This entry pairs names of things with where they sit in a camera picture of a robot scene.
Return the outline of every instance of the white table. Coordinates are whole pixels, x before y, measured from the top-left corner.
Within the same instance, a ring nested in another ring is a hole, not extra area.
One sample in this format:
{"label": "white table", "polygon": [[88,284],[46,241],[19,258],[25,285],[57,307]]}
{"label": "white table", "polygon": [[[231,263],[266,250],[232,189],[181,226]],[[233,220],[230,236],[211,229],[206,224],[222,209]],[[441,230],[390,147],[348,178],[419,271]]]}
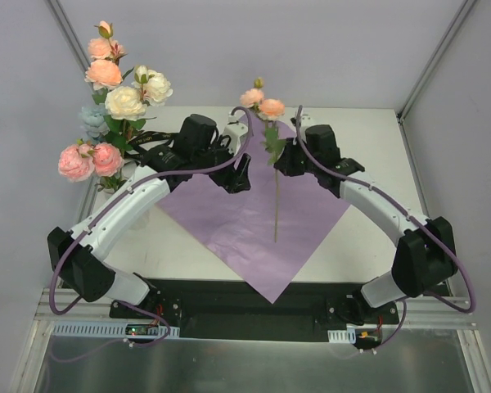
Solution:
{"label": "white table", "polygon": [[[219,129],[227,123],[231,107],[164,106],[151,108],[146,130],[177,132],[191,113],[215,120]],[[404,205],[421,211],[402,136],[392,110],[308,109],[316,121],[330,124],[342,156],[352,157]],[[282,119],[290,124],[295,108]],[[98,194],[95,209],[106,199]],[[224,262],[202,246],[160,208],[151,208],[145,229],[128,230],[106,262],[149,278],[241,280]],[[350,206],[307,264],[297,282],[366,282],[387,272],[394,245],[380,229]]]}

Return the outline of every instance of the white rose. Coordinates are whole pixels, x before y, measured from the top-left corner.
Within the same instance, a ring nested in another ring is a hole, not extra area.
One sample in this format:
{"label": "white rose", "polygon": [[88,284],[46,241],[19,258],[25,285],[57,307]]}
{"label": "white rose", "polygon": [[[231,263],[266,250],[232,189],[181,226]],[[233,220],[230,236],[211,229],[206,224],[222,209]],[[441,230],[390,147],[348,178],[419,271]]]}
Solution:
{"label": "white rose", "polygon": [[[148,100],[152,106],[162,106],[165,104],[165,100],[173,94],[171,83],[160,72],[148,70],[148,74],[149,81],[143,85],[144,100]],[[133,82],[133,86],[140,87],[136,82]]]}
{"label": "white rose", "polygon": [[147,70],[147,67],[144,65],[139,65],[137,68],[134,69],[134,76],[135,80],[139,83],[141,82],[147,82],[149,79],[149,71]]}
{"label": "white rose", "polygon": [[120,86],[107,93],[106,109],[117,120],[138,120],[146,114],[146,106],[140,101],[140,92],[128,86]]}

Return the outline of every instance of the blue flower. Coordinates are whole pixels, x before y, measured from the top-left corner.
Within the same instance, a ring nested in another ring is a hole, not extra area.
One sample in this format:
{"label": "blue flower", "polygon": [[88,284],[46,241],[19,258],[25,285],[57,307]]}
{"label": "blue flower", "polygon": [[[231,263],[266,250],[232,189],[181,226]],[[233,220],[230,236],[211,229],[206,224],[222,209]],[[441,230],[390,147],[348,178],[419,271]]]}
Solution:
{"label": "blue flower", "polygon": [[83,121],[82,128],[90,138],[97,140],[109,132],[109,127],[104,120],[105,115],[107,111],[104,104],[82,108],[79,118]]}

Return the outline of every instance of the flower stem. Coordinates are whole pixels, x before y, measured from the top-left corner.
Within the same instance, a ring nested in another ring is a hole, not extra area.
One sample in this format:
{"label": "flower stem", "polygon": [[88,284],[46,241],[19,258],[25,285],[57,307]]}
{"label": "flower stem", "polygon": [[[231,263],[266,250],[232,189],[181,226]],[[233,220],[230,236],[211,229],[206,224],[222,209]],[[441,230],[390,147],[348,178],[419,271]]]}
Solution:
{"label": "flower stem", "polygon": [[280,199],[280,186],[278,184],[278,171],[275,169],[275,184],[277,185],[277,196],[275,198],[275,243],[278,240],[278,202]]}

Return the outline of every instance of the black joint housing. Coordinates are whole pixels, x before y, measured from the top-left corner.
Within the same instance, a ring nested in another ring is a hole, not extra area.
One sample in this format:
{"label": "black joint housing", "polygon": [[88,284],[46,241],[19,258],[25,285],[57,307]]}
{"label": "black joint housing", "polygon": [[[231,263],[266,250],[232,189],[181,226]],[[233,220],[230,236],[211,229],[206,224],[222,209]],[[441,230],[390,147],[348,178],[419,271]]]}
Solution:
{"label": "black joint housing", "polygon": [[275,169],[284,176],[301,176],[306,172],[308,157],[294,138],[286,139],[284,151],[275,162]]}
{"label": "black joint housing", "polygon": [[192,160],[196,153],[206,151],[218,132],[214,120],[203,115],[190,115],[174,137],[173,152]]}
{"label": "black joint housing", "polygon": [[[428,220],[426,229],[453,253],[453,228],[444,218]],[[416,297],[452,277],[458,271],[446,253],[420,229],[406,231],[399,239],[391,274],[405,295]]]}
{"label": "black joint housing", "polygon": [[320,124],[305,130],[309,152],[327,168],[333,168],[341,160],[336,137],[329,124]]}
{"label": "black joint housing", "polygon": [[[47,236],[53,271],[73,240],[69,233],[58,227]],[[62,266],[60,278],[84,300],[91,302],[109,291],[115,280],[115,272],[95,258],[87,247],[78,244]]]}

